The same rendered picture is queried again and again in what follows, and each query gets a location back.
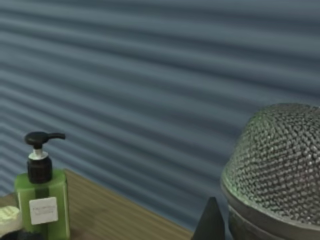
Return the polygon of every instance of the corrugated metal panel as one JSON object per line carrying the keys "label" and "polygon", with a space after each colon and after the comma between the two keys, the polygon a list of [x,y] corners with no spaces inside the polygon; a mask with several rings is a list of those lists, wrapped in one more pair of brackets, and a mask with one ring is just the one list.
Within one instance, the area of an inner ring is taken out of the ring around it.
{"label": "corrugated metal panel", "polygon": [[319,104],[320,3],[0,2],[1,173],[34,130],[70,168],[194,228],[248,118]]}

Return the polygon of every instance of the white round object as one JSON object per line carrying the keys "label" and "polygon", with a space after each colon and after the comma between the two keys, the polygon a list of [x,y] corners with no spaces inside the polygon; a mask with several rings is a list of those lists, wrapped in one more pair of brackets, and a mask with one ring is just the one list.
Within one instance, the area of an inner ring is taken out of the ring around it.
{"label": "white round object", "polygon": [[15,206],[0,207],[0,238],[8,233],[22,229],[22,215]]}

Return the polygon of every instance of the wooden surface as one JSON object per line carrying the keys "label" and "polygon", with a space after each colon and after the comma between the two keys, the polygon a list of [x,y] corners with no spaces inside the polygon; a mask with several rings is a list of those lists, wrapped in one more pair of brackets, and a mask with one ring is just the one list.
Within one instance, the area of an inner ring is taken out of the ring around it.
{"label": "wooden surface", "polygon": [[[72,240],[190,240],[192,233],[66,170]],[[0,207],[15,205],[13,195]]]}

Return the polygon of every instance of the pump bottle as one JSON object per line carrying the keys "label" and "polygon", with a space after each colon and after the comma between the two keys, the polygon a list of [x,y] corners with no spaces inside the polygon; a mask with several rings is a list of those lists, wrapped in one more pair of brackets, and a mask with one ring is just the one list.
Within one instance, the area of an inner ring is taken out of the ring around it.
{"label": "pump bottle", "polygon": [[65,139],[62,133],[31,132],[24,138],[33,152],[27,173],[16,177],[14,188],[25,231],[42,234],[45,240],[70,240],[68,184],[64,170],[53,169],[43,144]]}

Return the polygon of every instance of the microphone grille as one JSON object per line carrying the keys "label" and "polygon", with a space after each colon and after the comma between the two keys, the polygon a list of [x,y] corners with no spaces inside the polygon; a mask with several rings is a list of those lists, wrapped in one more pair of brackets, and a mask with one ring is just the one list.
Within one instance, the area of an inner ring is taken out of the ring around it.
{"label": "microphone grille", "polygon": [[281,103],[247,123],[222,184],[274,217],[320,226],[320,108]]}

